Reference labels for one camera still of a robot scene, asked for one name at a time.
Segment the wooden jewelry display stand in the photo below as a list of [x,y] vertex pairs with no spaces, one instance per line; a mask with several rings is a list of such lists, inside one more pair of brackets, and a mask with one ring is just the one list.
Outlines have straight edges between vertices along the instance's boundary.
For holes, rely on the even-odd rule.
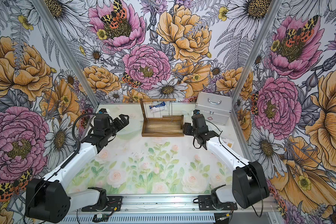
[[[168,107],[168,114],[159,117],[149,117],[150,105],[156,105],[165,101]],[[140,99],[140,106],[143,115],[142,137],[183,137],[184,115],[173,115],[171,108],[176,99]]]

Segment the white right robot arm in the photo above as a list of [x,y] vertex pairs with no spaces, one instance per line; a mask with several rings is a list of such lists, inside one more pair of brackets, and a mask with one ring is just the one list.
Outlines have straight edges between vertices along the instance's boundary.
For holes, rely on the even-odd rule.
[[209,130],[202,114],[195,114],[192,123],[185,123],[184,134],[193,136],[193,142],[200,148],[211,152],[232,172],[232,184],[223,184],[211,191],[211,202],[216,210],[229,205],[234,209],[236,203],[246,209],[263,202],[270,196],[262,165],[258,161],[249,161],[223,143],[221,135]]

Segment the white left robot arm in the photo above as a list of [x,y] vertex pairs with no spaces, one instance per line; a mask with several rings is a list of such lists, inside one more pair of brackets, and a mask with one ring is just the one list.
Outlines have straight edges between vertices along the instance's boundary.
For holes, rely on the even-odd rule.
[[102,211],[108,206],[106,190],[90,187],[68,194],[66,189],[78,172],[92,160],[117,133],[129,125],[129,116],[121,114],[113,119],[105,110],[93,113],[93,127],[82,140],[77,140],[76,150],[43,178],[28,182],[24,218],[57,224],[65,216],[81,208]]

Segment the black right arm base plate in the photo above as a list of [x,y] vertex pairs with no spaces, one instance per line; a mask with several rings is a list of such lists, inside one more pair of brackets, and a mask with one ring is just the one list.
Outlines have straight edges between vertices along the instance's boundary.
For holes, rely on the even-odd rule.
[[198,204],[200,211],[235,211],[238,206],[234,202],[220,202],[213,195],[199,195],[193,200],[193,203]]

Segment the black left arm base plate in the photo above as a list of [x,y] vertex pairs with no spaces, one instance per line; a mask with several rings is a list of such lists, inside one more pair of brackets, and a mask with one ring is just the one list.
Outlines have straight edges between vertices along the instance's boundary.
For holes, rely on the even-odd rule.
[[121,210],[122,196],[106,196],[95,205],[83,207],[82,212],[117,212]]

